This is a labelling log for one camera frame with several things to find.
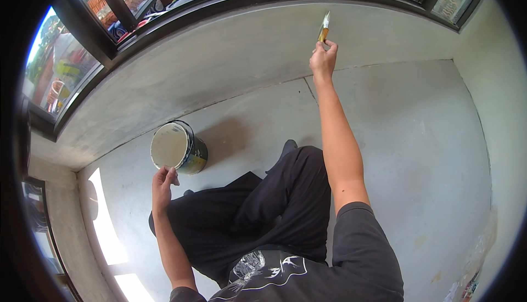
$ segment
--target paintbrush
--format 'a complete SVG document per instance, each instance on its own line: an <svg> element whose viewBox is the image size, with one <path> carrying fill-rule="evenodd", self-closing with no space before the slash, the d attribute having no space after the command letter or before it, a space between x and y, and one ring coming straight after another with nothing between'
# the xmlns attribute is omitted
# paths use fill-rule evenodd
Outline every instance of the paintbrush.
<svg viewBox="0 0 527 302"><path fill-rule="evenodd" d="M324 20L322 21L322 25L320 26L320 32L318 33L318 41L324 42L324 40L326 40L328 32L329 32L329 11L326 13L326 16L324 16Z"/></svg>

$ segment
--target black shoe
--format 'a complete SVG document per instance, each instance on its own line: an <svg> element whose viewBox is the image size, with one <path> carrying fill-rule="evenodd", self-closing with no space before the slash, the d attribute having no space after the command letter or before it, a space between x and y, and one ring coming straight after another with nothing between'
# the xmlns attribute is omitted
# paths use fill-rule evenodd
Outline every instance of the black shoe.
<svg viewBox="0 0 527 302"><path fill-rule="evenodd" d="M282 149L282 154L280 155L280 158L278 159L276 163L279 163L286 154L290 153L291 151L295 149L298 149L298 145L296 144L295 140L287 140L286 143L284 144L284 148Z"/></svg>

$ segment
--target right hand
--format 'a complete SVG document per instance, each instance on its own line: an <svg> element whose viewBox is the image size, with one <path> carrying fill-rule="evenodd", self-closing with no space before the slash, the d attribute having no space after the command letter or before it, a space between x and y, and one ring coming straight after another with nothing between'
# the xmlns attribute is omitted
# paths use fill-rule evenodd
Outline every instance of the right hand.
<svg viewBox="0 0 527 302"><path fill-rule="evenodd" d="M324 42L330 49L326 51L324 45L318 41L309 59L309 67L314 78L331 79L337 60L338 45L327 39Z"/></svg>

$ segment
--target brush handle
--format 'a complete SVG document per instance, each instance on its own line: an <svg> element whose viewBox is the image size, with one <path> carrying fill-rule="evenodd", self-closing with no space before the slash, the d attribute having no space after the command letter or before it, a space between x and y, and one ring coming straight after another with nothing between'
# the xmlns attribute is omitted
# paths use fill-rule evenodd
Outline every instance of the brush handle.
<svg viewBox="0 0 527 302"><path fill-rule="evenodd" d="M324 42L324 40L326 40L326 37L328 36L328 32L329 32L328 28L322 29L322 32L318 36L318 41Z"/></svg>

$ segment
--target paint can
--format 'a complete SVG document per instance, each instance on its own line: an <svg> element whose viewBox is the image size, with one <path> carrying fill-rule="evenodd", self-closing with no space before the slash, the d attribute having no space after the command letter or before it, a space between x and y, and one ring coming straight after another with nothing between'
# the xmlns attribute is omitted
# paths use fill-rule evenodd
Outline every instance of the paint can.
<svg viewBox="0 0 527 302"><path fill-rule="evenodd" d="M207 164L207 146L189 124L182 120L167 122L155 132L150 144L155 167L174 167L178 174L199 173Z"/></svg>

